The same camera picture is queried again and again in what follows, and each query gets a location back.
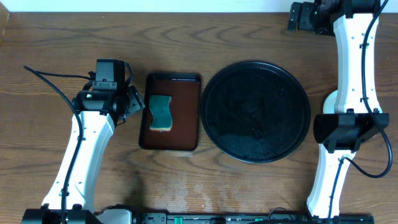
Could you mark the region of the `green yellow sponge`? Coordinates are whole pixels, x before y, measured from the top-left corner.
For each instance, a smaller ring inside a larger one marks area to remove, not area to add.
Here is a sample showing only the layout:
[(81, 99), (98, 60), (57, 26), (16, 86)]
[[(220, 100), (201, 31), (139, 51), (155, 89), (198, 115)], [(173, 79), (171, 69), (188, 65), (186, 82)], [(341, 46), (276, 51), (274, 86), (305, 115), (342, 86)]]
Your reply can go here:
[(152, 114), (150, 130), (170, 131), (173, 125), (173, 118), (170, 112), (172, 97), (165, 95), (152, 95), (149, 100), (149, 110)]

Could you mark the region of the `rectangular brown water tray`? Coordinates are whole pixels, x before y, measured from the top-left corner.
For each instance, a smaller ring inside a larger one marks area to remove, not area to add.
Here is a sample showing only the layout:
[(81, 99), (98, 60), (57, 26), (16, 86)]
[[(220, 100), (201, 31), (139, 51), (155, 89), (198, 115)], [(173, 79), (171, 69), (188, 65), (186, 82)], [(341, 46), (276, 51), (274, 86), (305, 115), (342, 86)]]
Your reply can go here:
[[(148, 75), (142, 112), (139, 146), (147, 150), (193, 151), (198, 145), (201, 76), (195, 73), (154, 72)], [(151, 129), (150, 100), (169, 96), (172, 125)]]

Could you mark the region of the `light green plate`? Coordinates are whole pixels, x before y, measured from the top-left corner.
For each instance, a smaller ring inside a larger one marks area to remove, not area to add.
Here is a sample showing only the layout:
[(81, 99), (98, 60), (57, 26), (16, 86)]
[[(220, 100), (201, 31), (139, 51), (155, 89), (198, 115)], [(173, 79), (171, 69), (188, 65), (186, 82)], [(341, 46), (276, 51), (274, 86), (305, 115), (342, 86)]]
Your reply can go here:
[(334, 114), (335, 113), (335, 103), (338, 91), (335, 90), (331, 92), (323, 103), (323, 114)]

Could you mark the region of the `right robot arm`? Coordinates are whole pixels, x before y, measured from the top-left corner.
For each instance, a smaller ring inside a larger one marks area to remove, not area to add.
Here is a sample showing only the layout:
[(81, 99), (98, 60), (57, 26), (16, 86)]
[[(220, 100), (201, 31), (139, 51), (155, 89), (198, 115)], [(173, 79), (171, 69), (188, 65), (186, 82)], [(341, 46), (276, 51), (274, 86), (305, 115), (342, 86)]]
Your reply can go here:
[[(385, 133), (389, 114), (377, 99), (374, 46), (379, 16), (387, 1), (320, 0), (293, 2), (288, 30), (333, 36), (338, 49), (338, 88), (316, 115), (313, 133), (319, 146), (315, 181), (307, 198), (313, 222), (342, 222), (340, 196), (349, 166), (378, 179), (392, 168), (393, 153)], [(370, 174), (353, 160), (362, 143), (380, 134), (387, 147), (387, 166)]]

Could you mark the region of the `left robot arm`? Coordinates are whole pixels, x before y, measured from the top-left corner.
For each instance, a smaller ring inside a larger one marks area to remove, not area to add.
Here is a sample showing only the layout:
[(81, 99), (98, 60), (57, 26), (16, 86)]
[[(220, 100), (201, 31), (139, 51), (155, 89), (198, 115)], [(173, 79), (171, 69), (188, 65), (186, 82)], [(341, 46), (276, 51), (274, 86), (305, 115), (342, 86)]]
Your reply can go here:
[(95, 215), (96, 181), (108, 141), (116, 127), (110, 114), (82, 111), (81, 125), (72, 118), (67, 150), (52, 188), (42, 206), (27, 209), (22, 223), (138, 223), (127, 206), (116, 205)]

